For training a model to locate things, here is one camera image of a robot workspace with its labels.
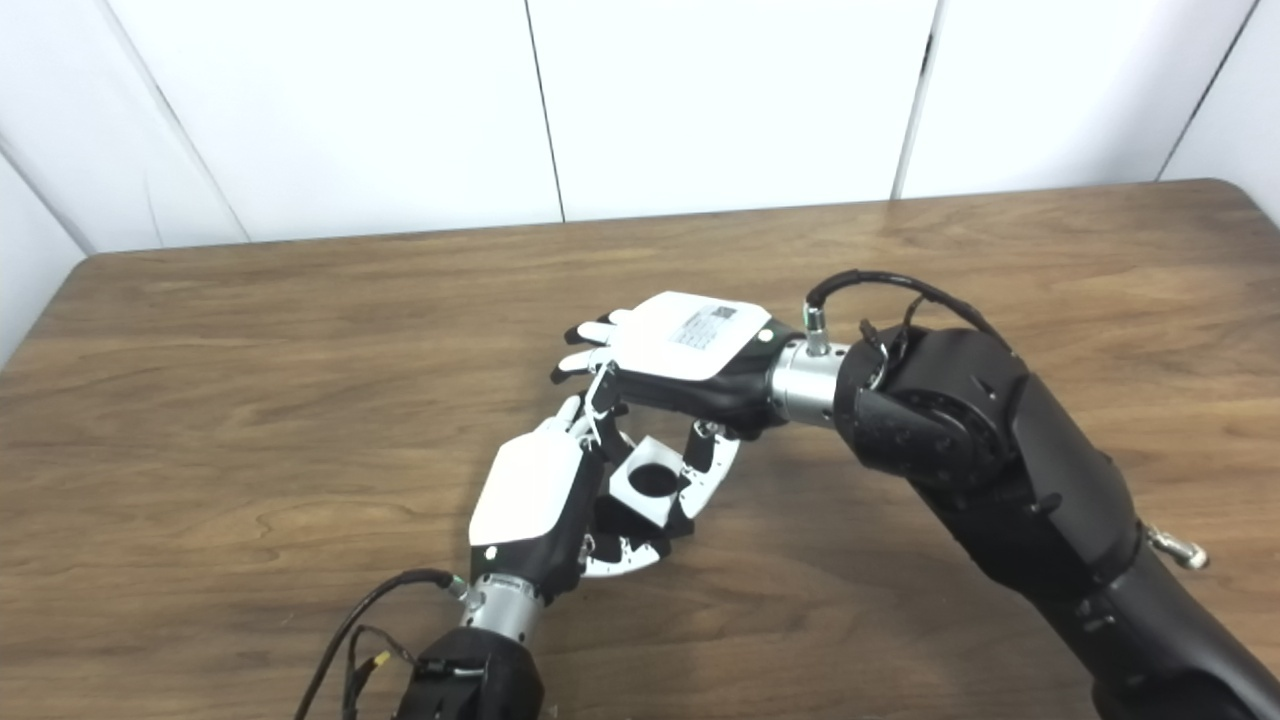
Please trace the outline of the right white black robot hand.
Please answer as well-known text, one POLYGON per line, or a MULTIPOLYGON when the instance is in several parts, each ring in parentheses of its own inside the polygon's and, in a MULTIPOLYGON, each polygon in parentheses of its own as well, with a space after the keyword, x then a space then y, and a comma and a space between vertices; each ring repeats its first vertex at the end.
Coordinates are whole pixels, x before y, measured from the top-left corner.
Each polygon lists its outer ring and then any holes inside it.
POLYGON ((652 519, 620 498, 598 511, 602 530, 634 543, 692 533, 694 518, 724 479, 742 441, 790 421, 788 388, 776 383, 803 342, 797 331, 754 304, 667 291, 631 310, 620 309, 566 332, 576 352, 562 357, 550 380, 590 375, 588 424, 622 445, 614 418, 628 404, 680 413, 692 420, 682 456, 645 439, 628 452, 630 487, 663 470, 668 507, 652 519))

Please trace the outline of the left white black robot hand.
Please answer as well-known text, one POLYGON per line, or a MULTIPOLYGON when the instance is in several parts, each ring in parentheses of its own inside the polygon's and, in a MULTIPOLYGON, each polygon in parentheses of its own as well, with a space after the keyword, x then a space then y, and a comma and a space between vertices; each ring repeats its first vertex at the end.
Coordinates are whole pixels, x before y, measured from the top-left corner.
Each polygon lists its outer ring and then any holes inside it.
POLYGON ((627 574, 671 555, 667 523, 612 495, 627 468, 605 456, 588 410, 572 395, 498 448, 468 521, 471 582, 522 582, 550 603, 584 578, 627 574))

